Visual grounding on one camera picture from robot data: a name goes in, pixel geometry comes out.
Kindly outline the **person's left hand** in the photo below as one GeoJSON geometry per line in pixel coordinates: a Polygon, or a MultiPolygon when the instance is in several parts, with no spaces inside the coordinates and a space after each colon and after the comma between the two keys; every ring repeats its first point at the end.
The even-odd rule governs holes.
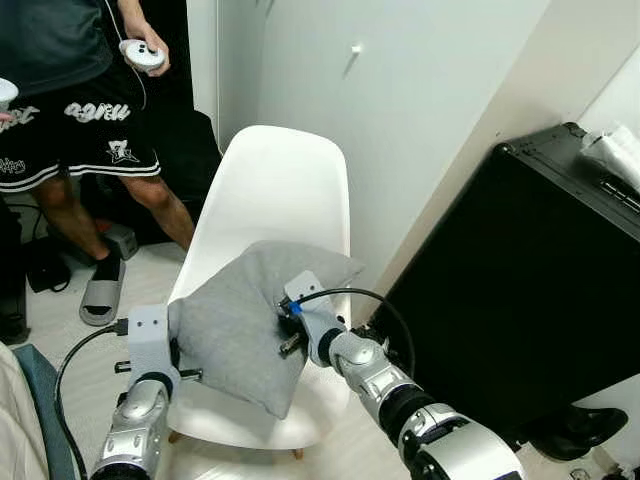
{"type": "Polygon", "coordinates": [[[122,22],[119,50],[132,68],[151,77],[164,76],[170,69],[169,47],[148,23],[137,0],[115,1],[122,22]]]}

